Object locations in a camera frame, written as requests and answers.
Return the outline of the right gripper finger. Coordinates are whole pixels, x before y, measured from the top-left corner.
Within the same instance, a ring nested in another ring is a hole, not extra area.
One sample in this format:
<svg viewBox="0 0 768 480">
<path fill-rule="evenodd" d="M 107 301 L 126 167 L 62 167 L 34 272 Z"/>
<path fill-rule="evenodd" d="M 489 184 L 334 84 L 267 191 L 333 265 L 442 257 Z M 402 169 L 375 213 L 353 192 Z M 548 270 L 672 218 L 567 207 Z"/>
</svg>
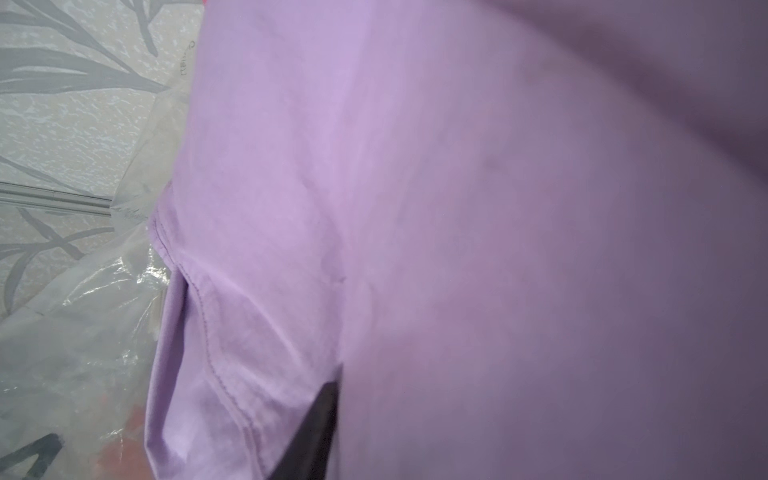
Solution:
<svg viewBox="0 0 768 480">
<path fill-rule="evenodd" d="M 339 384 L 322 385 L 269 480 L 324 480 L 337 425 Z"/>
</svg>

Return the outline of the clear plastic vacuum bag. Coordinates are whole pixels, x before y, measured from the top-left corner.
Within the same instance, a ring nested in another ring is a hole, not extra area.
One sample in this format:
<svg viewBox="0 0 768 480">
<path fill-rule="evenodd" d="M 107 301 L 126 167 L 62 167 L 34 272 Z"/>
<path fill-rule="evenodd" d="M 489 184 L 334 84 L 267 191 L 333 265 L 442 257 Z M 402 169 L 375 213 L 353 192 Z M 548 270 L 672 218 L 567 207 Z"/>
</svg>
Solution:
<svg viewBox="0 0 768 480">
<path fill-rule="evenodd" d="M 109 206 L 115 237 L 1 324 L 1 475 L 95 479 L 102 448 L 147 400 L 169 272 L 148 218 L 188 111 L 196 46 L 149 122 Z"/>
</svg>

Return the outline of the lilac garment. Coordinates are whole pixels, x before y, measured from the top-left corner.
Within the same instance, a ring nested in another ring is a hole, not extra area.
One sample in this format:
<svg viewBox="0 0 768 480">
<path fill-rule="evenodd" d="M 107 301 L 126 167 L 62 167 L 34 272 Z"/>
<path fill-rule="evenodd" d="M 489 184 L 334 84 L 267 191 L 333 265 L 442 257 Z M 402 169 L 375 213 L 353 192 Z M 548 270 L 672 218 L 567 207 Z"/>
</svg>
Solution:
<svg viewBox="0 0 768 480">
<path fill-rule="evenodd" d="M 209 1 L 159 479 L 767 475 L 763 1 Z M 318 402 L 339 387 L 332 409 Z"/>
</svg>

